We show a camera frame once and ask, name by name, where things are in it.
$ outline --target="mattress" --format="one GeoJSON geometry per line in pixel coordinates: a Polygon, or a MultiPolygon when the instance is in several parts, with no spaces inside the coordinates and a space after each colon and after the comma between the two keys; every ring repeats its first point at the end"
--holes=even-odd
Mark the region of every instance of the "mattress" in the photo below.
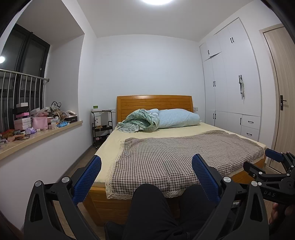
{"type": "MultiPolygon", "coordinates": [[[[121,143],[130,137],[135,138],[148,138],[148,137],[186,137],[186,136],[193,136],[197,135],[206,131],[210,130],[223,130],[211,125],[208,125],[206,123],[200,123],[200,125],[197,126],[191,126],[191,127],[180,127],[180,128],[170,128],[170,129],[158,129],[154,132],[135,132],[135,133],[126,133],[126,132],[120,132],[117,130],[117,128],[109,135],[109,137],[106,139],[106,141],[102,144],[102,146],[98,149],[96,152],[96,155],[101,158],[101,171],[98,174],[96,180],[93,183],[94,187],[105,187],[105,179],[108,174],[109,168],[113,164],[113,162],[116,160],[116,157],[120,153],[120,145],[121,143]]],[[[266,148],[266,145],[256,142],[254,140],[251,140],[255,143],[257,143],[259,146],[266,148]]],[[[258,162],[259,160],[263,159],[264,156],[256,159],[253,163],[258,162]]],[[[241,172],[243,169],[239,169],[235,173],[232,173],[232,175],[235,175],[239,172],[241,172]]]]}

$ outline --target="drawer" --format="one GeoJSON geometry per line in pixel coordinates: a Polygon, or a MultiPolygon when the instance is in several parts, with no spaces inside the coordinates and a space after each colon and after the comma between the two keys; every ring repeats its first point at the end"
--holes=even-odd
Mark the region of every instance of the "drawer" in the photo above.
{"type": "Polygon", "coordinates": [[[241,135],[253,139],[254,141],[258,141],[259,130],[242,126],[241,135]]]}
{"type": "Polygon", "coordinates": [[[260,129],[260,117],[243,115],[242,126],[260,129]]]}

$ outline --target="window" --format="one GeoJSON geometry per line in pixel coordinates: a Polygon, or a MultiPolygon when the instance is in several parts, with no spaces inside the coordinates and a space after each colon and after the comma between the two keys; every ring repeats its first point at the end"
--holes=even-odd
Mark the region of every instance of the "window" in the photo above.
{"type": "MultiPolygon", "coordinates": [[[[44,77],[49,48],[47,42],[16,24],[4,45],[0,69],[44,77]]],[[[1,132],[14,128],[16,104],[28,102],[30,110],[44,105],[44,81],[32,76],[0,71],[1,132]]]]}

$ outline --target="wooden window sill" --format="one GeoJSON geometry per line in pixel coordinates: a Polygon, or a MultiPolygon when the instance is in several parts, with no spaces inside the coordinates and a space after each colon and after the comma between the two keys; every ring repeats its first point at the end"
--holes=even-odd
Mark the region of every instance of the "wooden window sill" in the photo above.
{"type": "Polygon", "coordinates": [[[1,149],[0,149],[0,160],[2,160],[3,158],[15,153],[16,151],[26,147],[26,146],[29,146],[37,141],[40,141],[44,138],[47,138],[49,136],[52,136],[58,132],[62,132],[64,130],[67,130],[69,128],[72,128],[72,127],[75,127],[77,125],[80,125],[82,124],[83,121],[78,121],[78,122],[74,122],[74,123],[71,123],[69,124],[68,126],[65,126],[65,127],[60,127],[60,128],[57,128],[57,129],[48,129],[48,130],[45,130],[45,131],[40,131],[40,132],[36,132],[32,135],[30,135],[30,138],[29,139],[26,139],[26,140],[17,140],[17,141],[13,141],[13,142],[10,142],[10,143],[6,143],[4,145],[2,145],[1,149]]]}

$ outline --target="black pants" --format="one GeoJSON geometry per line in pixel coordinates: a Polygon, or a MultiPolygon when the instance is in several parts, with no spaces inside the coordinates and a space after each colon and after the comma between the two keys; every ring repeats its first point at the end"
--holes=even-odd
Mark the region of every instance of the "black pants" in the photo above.
{"type": "Polygon", "coordinates": [[[200,185],[188,187],[180,198],[176,222],[163,193],[143,184],[134,192],[122,240],[190,240],[215,208],[200,185]]]}

